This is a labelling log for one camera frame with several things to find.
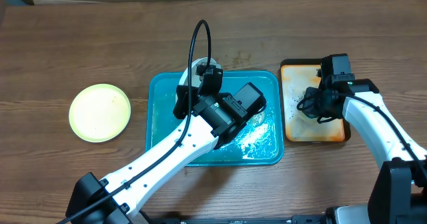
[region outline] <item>teal plastic tray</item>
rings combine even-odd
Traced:
[[[182,73],[161,73],[149,85],[145,150],[167,137],[181,122],[173,116],[175,93]],[[235,94],[252,82],[266,97],[267,107],[253,116],[238,136],[188,167],[271,165],[285,153],[279,83],[268,71],[224,71],[221,92]]]

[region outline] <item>yellow plate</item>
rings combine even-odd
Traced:
[[[100,143],[119,135],[131,117],[126,94],[109,84],[92,85],[79,93],[69,108],[69,124],[85,141]]]

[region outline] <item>wood grain surface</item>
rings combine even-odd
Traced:
[[[278,74],[287,58],[348,53],[413,140],[427,147],[427,0],[242,0],[8,7],[0,30],[0,223],[54,223],[75,182],[144,153],[150,80],[182,71],[206,19],[225,70]],[[201,31],[195,58],[205,57]],[[113,141],[80,140],[73,98],[111,83],[131,99]],[[285,143],[276,165],[184,168],[146,203],[152,217],[286,217],[367,202],[378,168],[353,130],[341,144]]]

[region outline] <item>white arm segment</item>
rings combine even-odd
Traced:
[[[146,169],[152,163],[157,161],[163,154],[169,151],[175,142],[181,137],[187,117],[182,123],[169,134],[165,139],[152,147],[141,157],[126,165],[120,170],[106,175],[103,179],[108,180],[105,186],[108,192],[112,192],[121,186],[122,183],[129,181],[132,177]],[[189,162],[204,153],[212,150],[218,142],[218,137],[211,134],[212,127],[200,116],[191,117],[190,125],[182,141],[181,147],[178,147],[169,157],[154,167],[151,171],[135,181],[130,188],[125,189],[114,195],[114,200],[118,205],[127,203],[130,210],[127,216],[132,218],[136,216],[144,203],[156,192],[167,180],[173,177],[180,169],[184,168]]]
[[[411,149],[419,160],[424,160],[427,151],[420,147],[410,136],[403,130],[395,118],[390,114],[385,106],[382,96],[371,91],[356,93],[357,97],[363,98],[375,106],[379,106],[381,110],[393,121],[399,132],[410,144]],[[394,157],[400,157],[404,161],[411,161],[412,158],[407,151],[403,149],[399,138],[396,136],[393,129],[387,121],[373,108],[364,103],[347,97],[342,110],[344,119],[351,123],[359,132],[367,144],[369,150],[374,154],[375,161],[381,168],[384,161],[391,161]]]

